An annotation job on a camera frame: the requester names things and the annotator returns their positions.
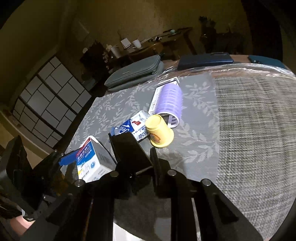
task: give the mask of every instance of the barcode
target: barcode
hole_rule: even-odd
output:
[[[146,137],[146,136],[148,136],[148,132],[147,130],[144,130],[144,132],[139,135],[139,139],[142,139],[143,137]]]
[[[177,118],[175,117],[172,117],[172,122],[171,122],[171,125],[174,125],[178,122]]]
[[[89,171],[87,171],[86,174],[83,175],[82,179],[84,179],[88,173],[89,173]]]

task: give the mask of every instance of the white cup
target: white cup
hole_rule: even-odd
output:
[[[135,41],[133,41],[133,44],[135,45],[136,48],[140,49],[142,47],[140,41],[138,39],[136,39]]]

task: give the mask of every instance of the white cardboard box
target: white cardboard box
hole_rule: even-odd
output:
[[[76,154],[79,179],[92,182],[115,170],[116,164],[109,152],[93,136],[87,137]]]

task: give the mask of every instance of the wooden chair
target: wooden chair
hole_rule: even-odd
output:
[[[162,53],[162,51],[163,51],[163,45],[161,44],[161,42],[157,42],[147,48],[136,51],[134,53],[130,53],[128,57],[132,62],[137,62],[141,59],[144,59],[153,55],[159,55]]]

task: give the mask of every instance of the purple roller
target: purple roller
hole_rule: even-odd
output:
[[[182,90],[178,85],[164,85],[156,104],[155,114],[167,113],[173,115],[177,118],[178,122],[175,125],[177,126],[182,114],[182,100]]]

